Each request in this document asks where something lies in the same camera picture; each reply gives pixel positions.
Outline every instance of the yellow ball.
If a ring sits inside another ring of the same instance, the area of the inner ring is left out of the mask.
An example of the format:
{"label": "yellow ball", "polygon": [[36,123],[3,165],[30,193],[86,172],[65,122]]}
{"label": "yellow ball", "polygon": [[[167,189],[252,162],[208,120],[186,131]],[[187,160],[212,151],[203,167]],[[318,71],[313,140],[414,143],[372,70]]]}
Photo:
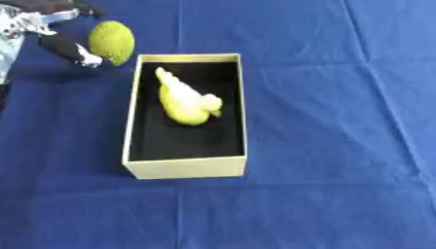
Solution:
{"label": "yellow ball", "polygon": [[92,53],[110,58],[115,66],[128,61],[134,49],[130,29],[114,20],[99,23],[92,30],[89,42]]}

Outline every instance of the blue fabric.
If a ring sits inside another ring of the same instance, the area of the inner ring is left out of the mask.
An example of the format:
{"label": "blue fabric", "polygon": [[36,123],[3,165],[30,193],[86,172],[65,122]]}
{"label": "blue fabric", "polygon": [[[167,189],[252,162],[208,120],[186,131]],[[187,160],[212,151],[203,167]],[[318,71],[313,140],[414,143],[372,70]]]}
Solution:
{"label": "blue fabric", "polygon": [[434,1],[92,2],[136,53],[242,54],[246,175],[134,180],[135,59],[90,72],[30,39],[0,122],[0,248],[435,247]]}

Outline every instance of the yellow toy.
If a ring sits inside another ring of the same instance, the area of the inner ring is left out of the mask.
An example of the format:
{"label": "yellow toy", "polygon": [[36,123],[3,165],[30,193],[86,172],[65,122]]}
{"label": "yellow toy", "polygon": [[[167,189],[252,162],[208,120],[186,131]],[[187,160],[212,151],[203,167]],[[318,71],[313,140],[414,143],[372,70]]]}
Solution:
{"label": "yellow toy", "polygon": [[156,76],[161,82],[161,104],[173,120],[182,125],[201,125],[210,115],[221,117],[221,98],[213,94],[201,95],[161,67],[156,70]]}

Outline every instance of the black box bottom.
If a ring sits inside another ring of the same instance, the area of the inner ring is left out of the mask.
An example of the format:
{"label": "black box bottom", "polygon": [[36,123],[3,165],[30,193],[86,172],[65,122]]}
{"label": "black box bottom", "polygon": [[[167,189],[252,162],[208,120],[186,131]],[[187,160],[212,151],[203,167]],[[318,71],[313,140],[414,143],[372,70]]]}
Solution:
{"label": "black box bottom", "polygon": [[[186,126],[171,120],[159,101],[155,70],[162,67],[201,94],[223,99],[223,116]],[[142,65],[130,144],[130,161],[243,156],[242,114],[236,62]]]}

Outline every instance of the open box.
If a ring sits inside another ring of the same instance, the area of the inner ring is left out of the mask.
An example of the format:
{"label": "open box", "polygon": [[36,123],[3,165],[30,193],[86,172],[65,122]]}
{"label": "open box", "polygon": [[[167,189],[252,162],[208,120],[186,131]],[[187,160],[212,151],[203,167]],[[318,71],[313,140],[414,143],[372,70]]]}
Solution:
{"label": "open box", "polygon": [[[223,99],[222,117],[186,126],[159,101],[162,67],[201,94]],[[247,156],[239,54],[143,54],[137,59],[123,165],[138,179],[241,176]]]}

